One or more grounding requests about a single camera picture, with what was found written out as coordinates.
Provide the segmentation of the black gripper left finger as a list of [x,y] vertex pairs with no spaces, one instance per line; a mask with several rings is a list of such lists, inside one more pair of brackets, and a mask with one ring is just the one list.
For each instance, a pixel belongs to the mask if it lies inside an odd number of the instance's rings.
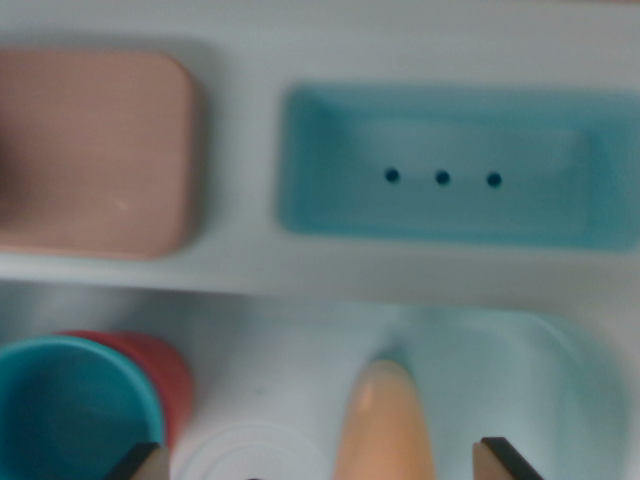
[[107,474],[107,480],[169,479],[169,448],[153,442],[134,445]]

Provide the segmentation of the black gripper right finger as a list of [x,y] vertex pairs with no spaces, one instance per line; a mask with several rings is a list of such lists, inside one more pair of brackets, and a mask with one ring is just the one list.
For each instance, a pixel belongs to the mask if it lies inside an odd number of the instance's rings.
[[505,437],[483,437],[473,445],[474,480],[542,480]]

